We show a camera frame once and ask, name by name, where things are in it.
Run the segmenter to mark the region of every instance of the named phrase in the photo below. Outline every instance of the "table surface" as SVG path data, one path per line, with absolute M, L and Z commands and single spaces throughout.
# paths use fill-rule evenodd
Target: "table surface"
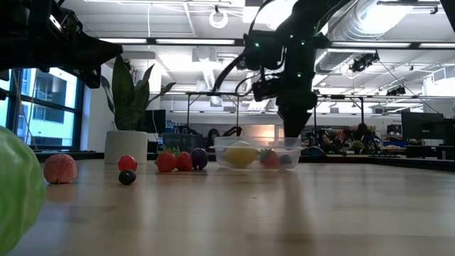
M 455 176 L 367 164 L 157 175 L 77 162 L 9 255 L 455 255 Z

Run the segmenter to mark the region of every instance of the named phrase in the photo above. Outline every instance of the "monitor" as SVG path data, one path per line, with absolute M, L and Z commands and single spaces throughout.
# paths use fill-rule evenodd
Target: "monitor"
M 164 133 L 166 130 L 166 110 L 146 110 L 145 117 L 139 120 L 136 130 L 146 133 Z
M 436 113 L 402 112 L 405 139 L 444 139 L 444 116 Z

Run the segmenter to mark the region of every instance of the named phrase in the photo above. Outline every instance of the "purple plum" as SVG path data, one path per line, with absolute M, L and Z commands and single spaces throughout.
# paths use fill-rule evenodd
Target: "purple plum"
M 193 160 L 193 168 L 197 170 L 202 170 L 207 166 L 208 157 L 204 149 L 194 149 L 191 152 L 191 158 Z

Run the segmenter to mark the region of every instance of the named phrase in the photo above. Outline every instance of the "clear plastic bowl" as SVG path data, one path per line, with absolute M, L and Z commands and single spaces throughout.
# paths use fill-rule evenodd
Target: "clear plastic bowl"
M 301 140 L 274 137 L 216 137 L 216 161 L 230 169 L 293 169 Z

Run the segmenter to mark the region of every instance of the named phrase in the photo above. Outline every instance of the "potted plant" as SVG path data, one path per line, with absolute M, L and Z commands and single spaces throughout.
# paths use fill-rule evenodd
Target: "potted plant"
M 352 144 L 352 149 L 355 154 L 360 154 L 360 151 L 363 149 L 363 143 L 359 140 L 355 140 Z
M 158 95 L 149 99 L 149 78 L 153 66 L 148 68 L 143 78 L 134 85 L 133 77 L 125 67 L 123 58 L 118 56 L 114 62 L 111 86 L 102 77 L 101 85 L 105 89 L 107 104 L 114 113 L 114 122 L 118 131 L 106 133 L 105 164 L 116 164 L 124 155 L 133 156 L 138 164 L 147 161 L 148 137 L 146 132 L 136 131 L 138 121 L 145 115 L 145 110 L 156 98 L 168 92 L 174 82 L 165 86 Z

